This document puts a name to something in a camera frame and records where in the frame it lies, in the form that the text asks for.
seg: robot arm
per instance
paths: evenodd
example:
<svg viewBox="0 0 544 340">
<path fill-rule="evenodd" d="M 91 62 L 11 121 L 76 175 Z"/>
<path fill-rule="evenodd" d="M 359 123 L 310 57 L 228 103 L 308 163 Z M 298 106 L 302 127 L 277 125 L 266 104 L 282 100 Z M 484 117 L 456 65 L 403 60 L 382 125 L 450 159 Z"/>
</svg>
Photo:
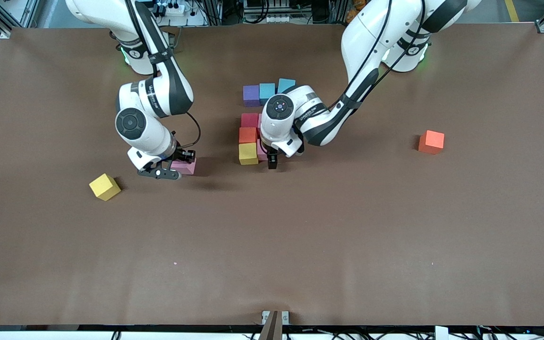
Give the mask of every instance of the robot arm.
<svg viewBox="0 0 544 340">
<path fill-rule="evenodd" d="M 278 152 L 287 157 L 300 155 L 304 138 L 311 145 L 328 144 L 378 82 L 380 63 L 397 71 L 414 69 L 423 59 L 430 33 L 447 28 L 478 3 L 479 0 L 369 2 L 343 32 L 341 54 L 349 83 L 330 108 L 307 85 L 289 88 L 265 104 L 261 137 L 269 167 L 274 168 L 271 159 Z"/>
<path fill-rule="evenodd" d="M 131 146 L 127 154 L 138 174 L 179 179 L 179 172 L 162 167 L 162 162 L 192 162 L 195 153 L 181 148 L 158 119 L 188 113 L 194 95 L 173 57 L 167 33 L 160 31 L 149 9 L 134 0 L 67 0 L 67 6 L 78 19 L 110 28 L 131 67 L 152 74 L 121 86 L 115 126 Z"/>
</svg>

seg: blue cube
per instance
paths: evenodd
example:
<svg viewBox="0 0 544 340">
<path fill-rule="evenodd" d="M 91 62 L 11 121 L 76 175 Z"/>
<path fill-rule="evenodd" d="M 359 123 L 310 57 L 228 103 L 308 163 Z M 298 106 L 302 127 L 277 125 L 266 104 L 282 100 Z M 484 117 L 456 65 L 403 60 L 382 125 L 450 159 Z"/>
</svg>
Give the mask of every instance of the blue cube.
<svg viewBox="0 0 544 340">
<path fill-rule="evenodd" d="M 242 87 L 242 101 L 245 103 L 245 107 L 254 108 L 260 106 L 259 104 L 259 86 L 258 85 L 246 85 Z"/>
<path fill-rule="evenodd" d="M 296 82 L 293 79 L 280 78 L 278 80 L 278 93 L 283 93 L 291 86 L 295 86 Z"/>
<path fill-rule="evenodd" d="M 268 99 L 276 94 L 276 84 L 259 84 L 259 103 L 266 104 Z"/>
</svg>

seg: power strip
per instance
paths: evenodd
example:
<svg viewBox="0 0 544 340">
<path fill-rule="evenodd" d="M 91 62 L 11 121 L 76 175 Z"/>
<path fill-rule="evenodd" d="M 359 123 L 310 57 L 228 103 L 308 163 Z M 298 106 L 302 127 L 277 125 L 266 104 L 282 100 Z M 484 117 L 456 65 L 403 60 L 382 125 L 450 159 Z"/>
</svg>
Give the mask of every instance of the power strip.
<svg viewBox="0 0 544 340">
<path fill-rule="evenodd" d="M 178 8 L 168 8 L 165 15 L 167 17 L 183 17 L 184 16 L 184 10 L 186 9 L 186 6 L 184 5 L 178 5 Z"/>
<path fill-rule="evenodd" d="M 289 22 L 291 17 L 289 15 L 268 15 L 266 22 Z"/>
</svg>

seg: orange cube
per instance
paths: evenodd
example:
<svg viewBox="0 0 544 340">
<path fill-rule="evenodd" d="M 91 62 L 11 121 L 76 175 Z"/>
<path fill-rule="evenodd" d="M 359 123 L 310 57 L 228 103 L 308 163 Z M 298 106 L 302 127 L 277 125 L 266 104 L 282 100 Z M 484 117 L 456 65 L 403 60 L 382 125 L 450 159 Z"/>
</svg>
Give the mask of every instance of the orange cube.
<svg viewBox="0 0 544 340">
<path fill-rule="evenodd" d="M 427 130 L 419 139 L 419 151 L 436 155 L 444 149 L 444 134 Z"/>
<path fill-rule="evenodd" d="M 257 128 L 241 127 L 238 134 L 238 144 L 257 142 Z"/>
</svg>

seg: cube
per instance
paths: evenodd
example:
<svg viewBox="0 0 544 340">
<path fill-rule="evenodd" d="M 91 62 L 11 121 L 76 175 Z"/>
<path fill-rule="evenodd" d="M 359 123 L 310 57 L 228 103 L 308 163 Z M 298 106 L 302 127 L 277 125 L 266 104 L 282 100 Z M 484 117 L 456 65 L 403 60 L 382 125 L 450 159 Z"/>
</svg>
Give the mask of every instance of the cube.
<svg viewBox="0 0 544 340">
<path fill-rule="evenodd" d="M 262 148 L 262 141 L 257 140 L 257 159 L 259 161 L 267 161 L 268 160 L 268 154 L 264 152 L 264 149 Z"/>
<path fill-rule="evenodd" d="M 89 183 L 89 187 L 91 188 L 91 191 L 93 191 L 93 195 L 103 201 L 108 201 L 121 192 L 121 189 L 114 178 L 107 174 L 102 174 L 102 176 L 93 180 Z"/>
<path fill-rule="evenodd" d="M 276 84 L 262 83 L 259 84 L 259 103 L 266 104 L 268 99 L 276 94 Z"/>
<path fill-rule="evenodd" d="M 238 161 L 240 165 L 259 164 L 255 143 L 238 144 Z"/>
<path fill-rule="evenodd" d="M 185 161 L 172 161 L 170 168 L 179 172 L 183 175 L 194 175 L 195 174 L 196 159 L 192 163 Z"/>
<path fill-rule="evenodd" d="M 248 108 L 261 106 L 259 103 L 259 85 L 243 86 L 242 101 L 245 103 L 245 107 Z"/>
<path fill-rule="evenodd" d="M 240 115 L 240 127 L 242 128 L 257 128 L 257 119 L 259 114 L 257 113 L 244 113 Z"/>
<path fill-rule="evenodd" d="M 436 131 L 427 130 L 419 138 L 419 151 L 422 153 L 431 153 L 436 155 L 444 149 L 444 134 Z"/>
<path fill-rule="evenodd" d="M 257 141 L 257 129 L 255 127 L 241 127 L 238 134 L 238 143 L 247 144 Z"/>
<path fill-rule="evenodd" d="M 296 82 L 293 79 L 280 78 L 278 80 L 278 93 L 283 93 L 291 86 L 295 86 Z"/>
<path fill-rule="evenodd" d="M 262 114 L 260 113 L 257 117 L 257 133 L 261 136 L 262 134 Z"/>
</svg>

